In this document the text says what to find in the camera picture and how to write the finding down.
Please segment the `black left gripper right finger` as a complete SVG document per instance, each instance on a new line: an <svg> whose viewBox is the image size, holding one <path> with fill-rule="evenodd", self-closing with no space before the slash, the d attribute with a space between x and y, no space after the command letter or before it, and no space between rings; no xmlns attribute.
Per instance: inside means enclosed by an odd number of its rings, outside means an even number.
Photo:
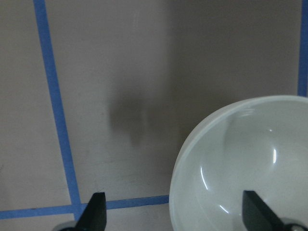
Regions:
<svg viewBox="0 0 308 231"><path fill-rule="evenodd" d="M289 230L255 191L243 191L242 221L248 231Z"/></svg>

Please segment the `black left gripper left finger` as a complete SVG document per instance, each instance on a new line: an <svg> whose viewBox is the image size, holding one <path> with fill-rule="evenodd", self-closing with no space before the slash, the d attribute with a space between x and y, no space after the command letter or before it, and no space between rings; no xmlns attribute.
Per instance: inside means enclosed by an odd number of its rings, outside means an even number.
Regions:
<svg viewBox="0 0 308 231"><path fill-rule="evenodd" d="M75 231L104 231L107 224L105 193L96 192L74 227Z"/></svg>

